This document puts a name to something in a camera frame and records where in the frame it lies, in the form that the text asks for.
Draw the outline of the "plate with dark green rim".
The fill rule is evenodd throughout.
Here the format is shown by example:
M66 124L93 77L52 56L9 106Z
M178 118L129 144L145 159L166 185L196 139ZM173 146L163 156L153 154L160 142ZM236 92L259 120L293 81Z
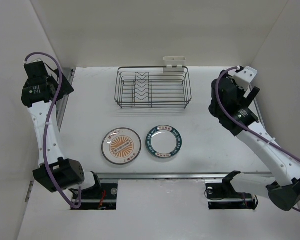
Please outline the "plate with dark green rim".
M155 158L169 159L181 150L183 139L179 131L170 125L158 125L146 135L145 147Z

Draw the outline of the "grey wire dish rack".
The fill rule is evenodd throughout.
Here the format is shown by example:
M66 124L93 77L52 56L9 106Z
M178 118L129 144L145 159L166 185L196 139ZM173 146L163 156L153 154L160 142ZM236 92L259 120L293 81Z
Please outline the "grey wire dish rack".
M119 67L114 100L122 109L185 109L192 100L185 66Z

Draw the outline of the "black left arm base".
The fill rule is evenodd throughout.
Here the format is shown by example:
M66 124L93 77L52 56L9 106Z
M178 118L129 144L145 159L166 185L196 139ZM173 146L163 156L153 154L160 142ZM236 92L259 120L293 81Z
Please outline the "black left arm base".
M118 183L102 182L81 192L81 206L71 210L112 211L117 209Z

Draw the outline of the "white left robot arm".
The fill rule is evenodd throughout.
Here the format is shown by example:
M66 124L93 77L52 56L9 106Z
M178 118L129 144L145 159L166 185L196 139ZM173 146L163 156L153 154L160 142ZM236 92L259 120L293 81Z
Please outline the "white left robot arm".
M49 192L56 192L46 169L49 166L62 190L70 190L75 195L81 190L83 198L99 197L102 186L97 174L85 171L79 161L67 158L62 150L57 105L53 103L59 84L42 60L26 63L24 69L28 79L21 102L31 116L39 148L38 168L32 172L34 179Z

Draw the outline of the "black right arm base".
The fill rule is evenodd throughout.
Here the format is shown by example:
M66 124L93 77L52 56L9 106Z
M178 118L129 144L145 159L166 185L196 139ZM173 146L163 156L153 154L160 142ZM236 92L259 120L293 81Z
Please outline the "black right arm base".
M255 210L259 205L256 195L235 192L221 181L207 181L204 195L209 210Z

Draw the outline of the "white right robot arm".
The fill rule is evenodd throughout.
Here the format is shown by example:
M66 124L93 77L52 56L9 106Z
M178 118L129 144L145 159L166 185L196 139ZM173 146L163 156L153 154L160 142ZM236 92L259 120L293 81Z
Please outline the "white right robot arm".
M210 114L249 147L273 175L261 177L234 170L222 179L221 190L224 198L236 195L268 198L277 208L288 212L300 201L300 160L282 149L250 110L259 91L254 87L245 96L246 89L225 72L211 84Z

